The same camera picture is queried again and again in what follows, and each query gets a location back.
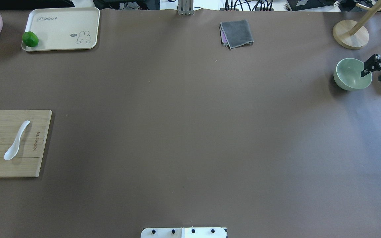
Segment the green lime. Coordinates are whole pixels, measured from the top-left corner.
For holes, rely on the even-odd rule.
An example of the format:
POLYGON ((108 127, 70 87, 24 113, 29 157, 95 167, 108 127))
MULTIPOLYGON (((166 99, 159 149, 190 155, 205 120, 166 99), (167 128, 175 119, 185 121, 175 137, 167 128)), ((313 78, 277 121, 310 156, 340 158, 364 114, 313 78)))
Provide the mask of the green lime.
POLYGON ((33 33, 32 31, 27 31, 24 32, 22 35, 22 42, 27 47, 37 47, 39 44, 39 39, 35 33, 33 33))

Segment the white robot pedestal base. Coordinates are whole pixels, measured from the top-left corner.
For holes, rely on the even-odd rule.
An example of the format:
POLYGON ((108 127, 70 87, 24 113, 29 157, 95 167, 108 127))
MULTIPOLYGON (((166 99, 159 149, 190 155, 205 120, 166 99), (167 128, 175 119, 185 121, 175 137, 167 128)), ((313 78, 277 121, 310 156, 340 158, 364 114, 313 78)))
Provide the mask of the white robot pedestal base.
POLYGON ((144 228, 141 238, 227 238, 224 227, 168 227, 144 228))

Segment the cream rabbit tray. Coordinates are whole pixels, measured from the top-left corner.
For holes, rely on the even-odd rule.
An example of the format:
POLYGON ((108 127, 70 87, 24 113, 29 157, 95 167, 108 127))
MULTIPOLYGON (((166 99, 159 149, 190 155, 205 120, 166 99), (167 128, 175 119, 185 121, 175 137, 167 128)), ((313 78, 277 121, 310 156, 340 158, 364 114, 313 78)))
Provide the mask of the cream rabbit tray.
POLYGON ((35 9, 25 27, 38 38, 36 47, 21 44, 27 52, 81 50, 96 46, 100 11, 96 7, 35 9))

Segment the bamboo cutting board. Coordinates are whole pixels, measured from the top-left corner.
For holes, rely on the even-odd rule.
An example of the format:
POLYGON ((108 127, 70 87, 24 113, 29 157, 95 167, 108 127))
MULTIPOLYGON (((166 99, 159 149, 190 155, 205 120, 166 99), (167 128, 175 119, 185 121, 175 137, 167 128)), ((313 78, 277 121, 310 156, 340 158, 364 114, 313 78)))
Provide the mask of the bamboo cutting board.
POLYGON ((38 177, 51 122, 51 110, 0 110, 0 178, 38 177), (20 139, 17 155, 4 160, 25 120, 30 124, 20 139))

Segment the light green bowl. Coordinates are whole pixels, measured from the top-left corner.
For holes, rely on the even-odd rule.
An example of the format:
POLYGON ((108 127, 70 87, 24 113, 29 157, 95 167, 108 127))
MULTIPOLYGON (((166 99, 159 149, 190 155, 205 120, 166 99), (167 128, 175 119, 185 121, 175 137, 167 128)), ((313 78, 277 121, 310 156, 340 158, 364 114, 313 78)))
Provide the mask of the light green bowl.
POLYGON ((347 91, 358 91, 372 83, 372 74, 361 76, 364 63, 354 58, 344 58, 335 66, 333 79, 337 86, 347 91))

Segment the wooden mug tree stand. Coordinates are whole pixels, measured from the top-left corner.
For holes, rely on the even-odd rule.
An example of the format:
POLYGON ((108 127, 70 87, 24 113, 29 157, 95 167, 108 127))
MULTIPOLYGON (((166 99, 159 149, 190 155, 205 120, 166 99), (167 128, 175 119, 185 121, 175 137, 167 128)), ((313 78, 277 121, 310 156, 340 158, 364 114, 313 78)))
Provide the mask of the wooden mug tree stand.
POLYGON ((357 7, 366 10, 365 15, 359 20, 342 20, 334 25, 333 38, 343 47, 350 50, 359 50, 366 46, 369 41, 369 33, 364 27, 366 22, 377 12, 381 11, 381 0, 372 7, 357 3, 357 7))

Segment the grey folded cloth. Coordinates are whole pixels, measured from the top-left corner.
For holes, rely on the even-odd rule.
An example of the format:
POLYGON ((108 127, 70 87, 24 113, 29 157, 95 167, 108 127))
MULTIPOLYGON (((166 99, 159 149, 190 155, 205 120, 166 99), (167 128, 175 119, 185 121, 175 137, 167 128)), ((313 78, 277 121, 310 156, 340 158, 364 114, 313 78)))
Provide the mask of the grey folded cloth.
POLYGON ((221 44, 234 49, 254 42, 248 20, 220 22, 221 44))

